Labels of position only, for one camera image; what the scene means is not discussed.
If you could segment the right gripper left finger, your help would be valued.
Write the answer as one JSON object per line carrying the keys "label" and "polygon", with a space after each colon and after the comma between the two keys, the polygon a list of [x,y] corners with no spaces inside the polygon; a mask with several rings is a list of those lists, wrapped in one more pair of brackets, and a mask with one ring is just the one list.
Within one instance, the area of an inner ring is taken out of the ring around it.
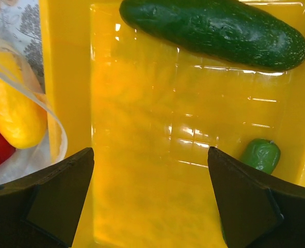
{"label": "right gripper left finger", "polygon": [[71,247],[94,168],[92,148],[0,184],[0,247]]}

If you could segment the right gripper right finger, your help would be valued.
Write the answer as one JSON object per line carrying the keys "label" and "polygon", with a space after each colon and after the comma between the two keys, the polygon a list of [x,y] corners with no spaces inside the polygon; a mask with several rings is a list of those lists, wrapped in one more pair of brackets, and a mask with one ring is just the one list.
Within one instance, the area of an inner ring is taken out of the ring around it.
{"label": "right gripper right finger", "polygon": [[207,162],[228,247],[305,247],[305,187],[216,147]]}

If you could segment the green chili pepper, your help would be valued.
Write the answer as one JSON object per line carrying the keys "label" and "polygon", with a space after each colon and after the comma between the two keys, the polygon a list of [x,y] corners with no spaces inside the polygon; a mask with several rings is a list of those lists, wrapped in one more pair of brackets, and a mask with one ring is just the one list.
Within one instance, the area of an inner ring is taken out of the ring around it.
{"label": "green chili pepper", "polygon": [[271,175],[279,163],[280,157],[281,150],[273,141],[255,138],[248,143],[239,160]]}

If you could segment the clear zip top bag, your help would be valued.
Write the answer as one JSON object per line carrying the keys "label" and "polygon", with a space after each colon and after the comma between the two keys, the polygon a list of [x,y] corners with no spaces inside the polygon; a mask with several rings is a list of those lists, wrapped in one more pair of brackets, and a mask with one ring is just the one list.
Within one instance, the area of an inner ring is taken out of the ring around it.
{"label": "clear zip top bag", "polygon": [[14,154],[0,165],[0,184],[4,184],[61,161],[66,154],[68,138],[63,125],[50,109],[46,94],[31,66],[24,56],[10,43],[0,38],[0,51],[10,52],[17,56],[23,68],[24,85],[20,85],[6,75],[6,69],[0,77],[23,95],[37,103],[47,114],[47,129],[43,140],[34,147],[27,149],[15,148]]}

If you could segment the orange mango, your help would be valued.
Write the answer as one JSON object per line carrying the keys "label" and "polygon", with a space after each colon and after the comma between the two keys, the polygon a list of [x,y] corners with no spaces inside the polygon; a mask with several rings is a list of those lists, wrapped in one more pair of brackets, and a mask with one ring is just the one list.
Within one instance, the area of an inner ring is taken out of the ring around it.
{"label": "orange mango", "polygon": [[[10,79],[24,85],[20,59],[0,51],[0,72],[5,68]],[[17,149],[37,146],[47,129],[46,111],[0,77],[0,133]]]}

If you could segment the green cucumber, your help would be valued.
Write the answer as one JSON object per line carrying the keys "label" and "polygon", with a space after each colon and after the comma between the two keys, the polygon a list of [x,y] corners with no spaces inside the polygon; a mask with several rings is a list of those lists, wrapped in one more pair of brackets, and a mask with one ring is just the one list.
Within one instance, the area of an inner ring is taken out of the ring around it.
{"label": "green cucumber", "polygon": [[130,27],[206,54],[269,71],[305,60],[305,37],[272,14],[240,1],[122,1]]}

